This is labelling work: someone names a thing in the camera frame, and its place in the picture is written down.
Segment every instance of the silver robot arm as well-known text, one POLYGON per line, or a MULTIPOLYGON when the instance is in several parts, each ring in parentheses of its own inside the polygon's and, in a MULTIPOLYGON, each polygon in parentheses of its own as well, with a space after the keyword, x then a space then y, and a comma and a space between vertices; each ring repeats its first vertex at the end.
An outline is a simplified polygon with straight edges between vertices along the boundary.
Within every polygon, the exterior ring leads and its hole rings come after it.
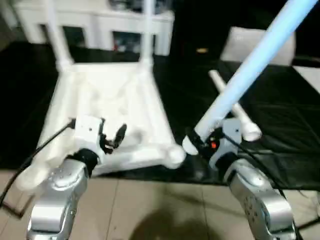
POLYGON ((260 170, 238 159, 227 169, 224 181, 240 202, 256 240, 296 239, 290 204, 260 170))
POLYGON ((85 163, 70 158, 64 160, 52 173, 46 190, 32 209, 27 239, 67 240, 88 179, 85 163))
POLYGON ((48 177, 43 194, 36 201, 27 228, 27 240, 67 240, 70 237, 78 200, 101 158, 111 154, 125 137, 125 124, 114 140, 102 133, 104 120, 80 116, 75 121, 74 140, 79 149, 68 155, 48 177))
POLYGON ((273 189, 266 175, 258 168, 237 157, 236 145, 242 139, 241 124, 237 118, 221 121, 211 130, 205 142, 194 130, 189 130, 187 136, 240 202, 256 240, 296 239, 288 201, 273 189))

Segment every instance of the floor tile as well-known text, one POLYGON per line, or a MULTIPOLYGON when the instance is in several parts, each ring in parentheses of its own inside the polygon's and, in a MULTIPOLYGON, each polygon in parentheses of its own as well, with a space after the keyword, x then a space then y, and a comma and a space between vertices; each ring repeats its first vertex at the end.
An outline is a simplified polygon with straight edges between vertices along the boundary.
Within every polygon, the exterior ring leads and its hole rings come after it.
MULTIPOLYGON (((106 239, 116 187, 117 180, 114 179, 90 179, 87 190, 78 203, 70 240, 106 239)), ((18 206, 22 208, 28 199, 29 196, 24 194, 18 206)), ((10 218, 0 240, 26 239, 32 206, 33 204, 21 220, 10 218)))
POLYGON ((202 186, 210 240, 253 240, 246 216, 228 187, 202 186))
POLYGON ((200 185, 168 184, 163 209, 170 216, 168 239, 208 239, 203 193, 200 185))
POLYGON ((107 240, 152 240, 167 232, 165 191, 165 183, 119 180, 107 240))
POLYGON ((118 180, 93 178, 78 203, 70 240, 106 240, 118 180))
MULTIPOLYGON (((316 191, 287 190, 284 191, 290 202, 296 225, 302 225, 317 218, 320 203, 316 191)), ((318 240, 320 236, 320 223, 300 231, 304 240, 318 240)))
POLYGON ((120 180, 107 240, 207 240, 202 189, 120 180))
MULTIPOLYGON (((10 177, 13 175, 13 172, 11 171, 0 171, 0 190, 2 191, 7 182, 9 181, 10 177)), ((19 199, 22 196, 22 192, 19 191, 15 185, 12 186, 12 188, 9 190, 5 202, 10 204, 12 207, 15 207, 17 203, 19 202, 19 199)), ((0 210, 0 233, 5 228, 8 220, 10 218, 10 215, 4 211, 3 209, 0 210)))

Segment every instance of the white rod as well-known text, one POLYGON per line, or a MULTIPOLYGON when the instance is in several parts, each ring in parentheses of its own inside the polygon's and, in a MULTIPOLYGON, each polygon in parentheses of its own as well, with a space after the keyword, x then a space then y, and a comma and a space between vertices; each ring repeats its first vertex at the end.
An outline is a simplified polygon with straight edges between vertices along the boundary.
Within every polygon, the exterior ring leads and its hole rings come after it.
POLYGON ((144 12, 144 33, 141 39, 141 56, 140 61, 148 64, 153 64, 153 35, 152 35, 152 17, 155 12, 155 0, 144 0, 143 1, 143 12, 144 12))
POLYGON ((56 58, 55 64, 58 71, 64 71, 73 64, 73 59, 70 56, 62 27, 58 24, 53 0, 43 0, 43 3, 47 21, 47 31, 56 58))
MULTIPOLYGON (((220 93, 226 88, 226 83, 216 70, 210 70, 209 76, 220 93)), ((248 142, 256 141, 262 136, 262 132, 257 124, 255 124, 246 111, 241 107, 239 103, 236 103, 232 107, 232 113, 240 120, 242 126, 242 136, 244 140, 248 142)))
MULTIPOLYGON (((215 99, 195 126, 195 132, 203 141, 207 139, 216 124, 226 117, 233 105, 245 94, 317 1, 288 0, 266 30, 259 44, 232 76, 225 91, 215 99)), ((192 155, 198 153, 187 136, 184 138, 182 145, 187 153, 192 155)))

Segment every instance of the white plastic frame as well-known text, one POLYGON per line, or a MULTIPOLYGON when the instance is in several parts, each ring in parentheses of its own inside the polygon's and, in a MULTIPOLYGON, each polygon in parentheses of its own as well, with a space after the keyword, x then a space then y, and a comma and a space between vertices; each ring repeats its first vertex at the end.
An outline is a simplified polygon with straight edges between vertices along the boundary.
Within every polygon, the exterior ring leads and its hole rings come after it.
MULTIPOLYGON (((113 138, 126 123, 121 146, 106 155, 93 175, 155 165, 178 168, 186 153, 176 144, 152 74, 152 21, 155 1, 144 1, 144 33, 139 62, 73 64, 66 39, 57 24, 52 0, 44 0, 48 33, 59 78, 47 112, 39 144, 69 118, 92 115, 105 119, 103 132, 113 138)), ((61 164, 75 150, 72 130, 55 139, 33 162, 61 164)))

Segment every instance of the black cable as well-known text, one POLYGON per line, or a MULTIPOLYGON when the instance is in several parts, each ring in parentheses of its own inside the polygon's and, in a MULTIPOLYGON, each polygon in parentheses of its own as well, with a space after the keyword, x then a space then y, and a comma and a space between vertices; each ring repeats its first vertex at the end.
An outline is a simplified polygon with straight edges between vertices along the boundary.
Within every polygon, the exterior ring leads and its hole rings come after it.
POLYGON ((253 160, 254 162, 259 166, 259 168, 262 170, 262 172, 268 177, 270 178, 275 187, 277 189, 280 189, 280 185, 279 185, 279 182, 282 183, 282 181, 278 178, 276 178, 270 171, 269 169, 260 162, 260 160, 255 156, 253 155, 248 149, 246 149, 244 146, 241 146, 239 143, 237 143, 236 141, 234 141, 231 137, 229 137, 228 135, 226 135, 224 132, 222 133, 223 136, 230 142, 232 143, 233 145, 235 145, 237 148, 241 149, 243 152, 245 152, 246 154, 248 154, 253 160))
MULTIPOLYGON (((254 162, 259 165, 260 169, 262 170, 262 172, 268 177, 270 178, 274 185, 275 185, 275 188, 279 191, 280 195, 287 200, 287 197, 284 193, 284 191, 281 189, 280 185, 279 185, 279 182, 282 183, 282 181, 280 179, 277 179, 270 171, 269 169, 260 162, 260 160, 255 156, 253 155, 248 149, 246 149, 244 146, 241 146, 239 143, 237 143, 236 141, 234 141, 231 137, 229 137, 228 135, 226 135, 224 132, 222 133, 223 136, 230 142, 232 143, 233 145, 235 145, 237 148, 241 149, 242 151, 244 151, 246 154, 248 154, 253 160, 254 162)), ((300 234, 300 231, 299 231, 299 228, 296 226, 296 223, 295 221, 293 220, 293 228, 294 228, 294 232, 295 232, 295 235, 296 235, 296 240, 304 240, 303 237, 301 236, 300 234)))
POLYGON ((14 173, 14 175, 10 178, 9 182, 6 184, 1 196, 0 196, 0 208, 4 208, 6 211, 8 211, 10 214, 14 215, 17 218, 21 218, 23 214, 21 212, 18 212, 13 207, 11 207, 9 204, 5 203, 5 197, 17 179, 17 177, 31 164, 32 159, 45 147, 47 146, 53 139, 55 139, 57 136, 59 136, 64 130, 67 128, 74 128, 75 127, 76 120, 72 119, 68 124, 66 124, 63 128, 61 128, 59 131, 57 131, 54 135, 52 135, 48 140, 46 140, 43 144, 41 144, 39 147, 35 149, 35 151, 27 157, 21 166, 18 168, 18 170, 14 173))

